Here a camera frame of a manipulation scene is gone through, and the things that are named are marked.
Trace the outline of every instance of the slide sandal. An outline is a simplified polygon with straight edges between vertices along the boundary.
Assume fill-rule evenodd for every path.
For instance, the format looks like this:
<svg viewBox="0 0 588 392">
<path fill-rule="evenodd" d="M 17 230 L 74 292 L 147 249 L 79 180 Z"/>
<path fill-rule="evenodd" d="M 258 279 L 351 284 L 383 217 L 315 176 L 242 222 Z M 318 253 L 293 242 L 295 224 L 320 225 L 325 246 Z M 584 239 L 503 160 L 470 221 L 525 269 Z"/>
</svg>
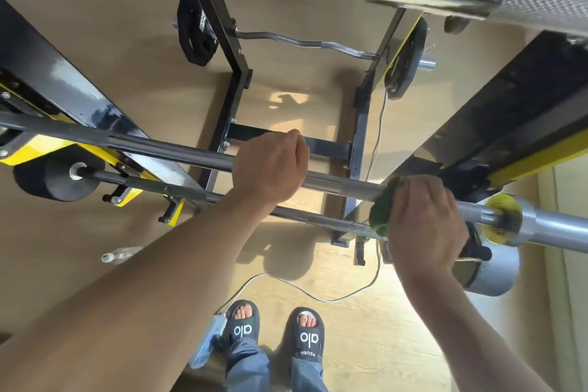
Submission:
<svg viewBox="0 0 588 392">
<path fill-rule="evenodd" d="M 298 322 L 299 316 L 306 314 L 316 319 L 316 327 L 302 327 Z M 308 307 L 298 307 L 290 315 L 294 338 L 294 358 L 323 363 L 325 348 L 325 325 L 320 315 Z"/>
<path fill-rule="evenodd" d="M 254 314 L 251 318 L 237 319 L 235 317 L 235 311 L 237 308 L 249 304 L 253 309 Z M 227 323 L 226 330 L 229 335 L 229 345 L 233 345 L 237 340 L 247 337 L 253 339 L 257 344 L 259 341 L 259 310 L 253 301 L 241 299 L 235 301 L 231 306 L 230 310 L 226 313 Z"/>
</svg>

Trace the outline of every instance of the green grip cloth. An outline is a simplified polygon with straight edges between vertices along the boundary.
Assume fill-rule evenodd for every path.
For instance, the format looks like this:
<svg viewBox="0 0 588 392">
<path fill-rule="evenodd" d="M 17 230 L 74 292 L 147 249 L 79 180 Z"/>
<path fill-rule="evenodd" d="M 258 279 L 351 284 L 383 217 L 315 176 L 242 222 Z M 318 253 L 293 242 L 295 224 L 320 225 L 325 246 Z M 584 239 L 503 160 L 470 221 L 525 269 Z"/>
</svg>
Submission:
<svg viewBox="0 0 588 392">
<path fill-rule="evenodd" d="M 402 186 L 402 183 L 399 177 L 394 177 L 390 180 L 382 194 L 371 206 L 371 210 L 369 210 L 370 228 L 381 237 L 387 237 L 388 235 L 388 220 L 390 212 L 392 212 L 394 192 L 396 188 Z"/>
</svg>

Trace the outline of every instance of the denim pant leg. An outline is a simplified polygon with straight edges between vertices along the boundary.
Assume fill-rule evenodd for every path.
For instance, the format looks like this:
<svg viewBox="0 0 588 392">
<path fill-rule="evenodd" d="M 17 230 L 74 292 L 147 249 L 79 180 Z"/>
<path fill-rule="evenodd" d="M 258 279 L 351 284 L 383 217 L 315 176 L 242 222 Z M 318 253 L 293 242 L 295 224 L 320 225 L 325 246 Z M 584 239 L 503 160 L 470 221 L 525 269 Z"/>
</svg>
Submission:
<svg viewBox="0 0 588 392">
<path fill-rule="evenodd" d="M 323 366 L 317 361 L 292 358 L 292 392 L 329 392 L 323 383 Z"/>
<path fill-rule="evenodd" d="M 253 339 L 237 340 L 227 364 L 232 367 L 224 379 L 224 392 L 269 392 L 269 359 Z"/>
</svg>

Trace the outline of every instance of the hand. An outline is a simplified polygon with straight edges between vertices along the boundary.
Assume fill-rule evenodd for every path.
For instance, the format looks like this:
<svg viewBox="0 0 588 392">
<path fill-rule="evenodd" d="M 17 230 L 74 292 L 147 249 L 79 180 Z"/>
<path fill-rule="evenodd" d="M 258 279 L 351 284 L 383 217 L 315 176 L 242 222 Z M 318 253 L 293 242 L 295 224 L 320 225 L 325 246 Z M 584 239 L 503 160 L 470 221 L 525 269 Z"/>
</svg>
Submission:
<svg viewBox="0 0 588 392">
<path fill-rule="evenodd" d="M 390 251 L 403 284 L 451 276 L 467 228 L 451 191 L 432 175 L 403 179 L 388 225 Z"/>
<path fill-rule="evenodd" d="M 241 144 L 233 187 L 272 209 L 298 191 L 306 178 L 308 145 L 299 130 L 268 132 Z"/>
</svg>

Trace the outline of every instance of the foot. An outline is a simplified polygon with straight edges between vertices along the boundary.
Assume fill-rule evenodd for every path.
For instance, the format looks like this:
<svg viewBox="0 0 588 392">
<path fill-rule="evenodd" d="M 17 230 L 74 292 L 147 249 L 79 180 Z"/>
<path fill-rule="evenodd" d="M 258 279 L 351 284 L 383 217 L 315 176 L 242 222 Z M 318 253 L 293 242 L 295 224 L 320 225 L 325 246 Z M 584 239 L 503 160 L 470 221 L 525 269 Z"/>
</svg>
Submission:
<svg viewBox="0 0 588 392">
<path fill-rule="evenodd" d="M 230 345 L 241 338 L 251 338 L 255 343 L 258 342 L 259 311 L 252 301 L 236 301 L 227 316 L 226 328 Z"/>
<path fill-rule="evenodd" d="M 320 315 L 311 308 L 299 307 L 291 319 L 296 320 L 293 326 L 294 358 L 322 363 L 325 326 Z"/>
</svg>

